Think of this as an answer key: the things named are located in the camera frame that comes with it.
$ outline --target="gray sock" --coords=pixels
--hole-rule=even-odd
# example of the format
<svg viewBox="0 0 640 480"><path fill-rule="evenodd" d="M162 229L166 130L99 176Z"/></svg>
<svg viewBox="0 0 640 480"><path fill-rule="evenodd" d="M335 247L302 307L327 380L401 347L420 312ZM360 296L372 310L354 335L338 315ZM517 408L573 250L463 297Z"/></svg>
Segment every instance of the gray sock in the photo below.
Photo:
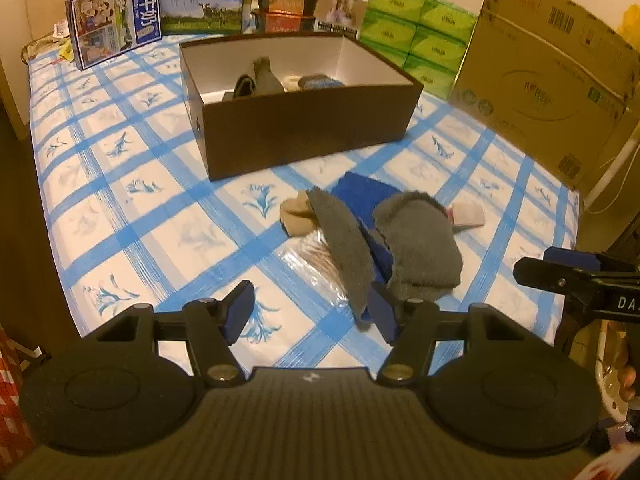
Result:
<svg viewBox="0 0 640 480"><path fill-rule="evenodd" d="M434 301L460 284L462 255L444 208L418 191L395 194L373 211L394 257L387 288L399 300Z"/></svg>
<svg viewBox="0 0 640 480"><path fill-rule="evenodd" d="M367 306L369 284L374 280L369 247L360 233L357 220L342 200L317 187L307 194L340 272L353 314L361 322Z"/></svg>

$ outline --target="bed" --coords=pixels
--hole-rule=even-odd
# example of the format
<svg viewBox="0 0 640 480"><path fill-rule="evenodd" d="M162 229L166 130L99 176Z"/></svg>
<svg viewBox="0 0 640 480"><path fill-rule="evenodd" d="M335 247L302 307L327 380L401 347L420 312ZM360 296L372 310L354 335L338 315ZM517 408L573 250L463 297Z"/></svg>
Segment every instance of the bed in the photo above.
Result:
<svg viewBox="0 0 640 480"><path fill-rule="evenodd" d="M446 310L485 302L551 343L561 298L517 285L522 256L575 241L578 196L481 123L423 93L403 140L207 179L182 96L178 43L169 36L92 69L30 63L31 130L49 239L81 335L132 303L157 311L222 297L240 280L257 291L236 344L239 363L281 367L366 366L389 352L375 326L359 330L278 257L290 243L281 200L330 189L346 171L444 205L479 203L484 227L456 235L462 283ZM462 351L440 344L432 370ZM189 369L182 343L160 352Z"/></svg>

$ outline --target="yellow bag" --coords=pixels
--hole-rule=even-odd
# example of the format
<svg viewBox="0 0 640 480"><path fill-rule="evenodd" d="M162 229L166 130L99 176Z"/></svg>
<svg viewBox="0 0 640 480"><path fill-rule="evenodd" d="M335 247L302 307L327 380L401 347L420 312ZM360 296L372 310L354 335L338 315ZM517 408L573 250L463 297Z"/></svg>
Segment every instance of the yellow bag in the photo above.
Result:
<svg viewBox="0 0 640 480"><path fill-rule="evenodd" d="M69 62L74 61L74 50L71 47L71 40L66 40L65 43L62 44L58 51L58 55Z"/></svg>
<svg viewBox="0 0 640 480"><path fill-rule="evenodd" d="M622 25L618 34L625 38L636 50L640 50L640 6L631 4L622 15Z"/></svg>

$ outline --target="brown box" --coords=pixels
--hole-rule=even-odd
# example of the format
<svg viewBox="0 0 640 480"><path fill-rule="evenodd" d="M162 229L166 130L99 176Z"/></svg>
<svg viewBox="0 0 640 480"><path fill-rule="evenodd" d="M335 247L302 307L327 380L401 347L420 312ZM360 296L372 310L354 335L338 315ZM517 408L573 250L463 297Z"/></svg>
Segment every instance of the brown box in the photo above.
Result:
<svg viewBox="0 0 640 480"><path fill-rule="evenodd" d="M277 78L322 73L345 86L221 102L257 57ZM185 101L211 180L399 140L422 85L366 46L328 33L180 44Z"/></svg>
<svg viewBox="0 0 640 480"><path fill-rule="evenodd" d="M449 100L576 188L639 77L638 53L569 0L484 0Z"/></svg>

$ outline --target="human hand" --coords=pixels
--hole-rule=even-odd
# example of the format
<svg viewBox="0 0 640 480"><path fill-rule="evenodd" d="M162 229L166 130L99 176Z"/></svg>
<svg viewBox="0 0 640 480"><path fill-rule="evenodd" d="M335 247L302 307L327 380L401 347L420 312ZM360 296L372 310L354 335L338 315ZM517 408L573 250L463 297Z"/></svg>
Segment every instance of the human hand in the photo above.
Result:
<svg viewBox="0 0 640 480"><path fill-rule="evenodd" d="M622 341L620 352L615 358L614 366L618 369L618 381L620 382L620 399L629 402L636 396L633 384L636 382L636 369L628 364L629 345L626 337Z"/></svg>

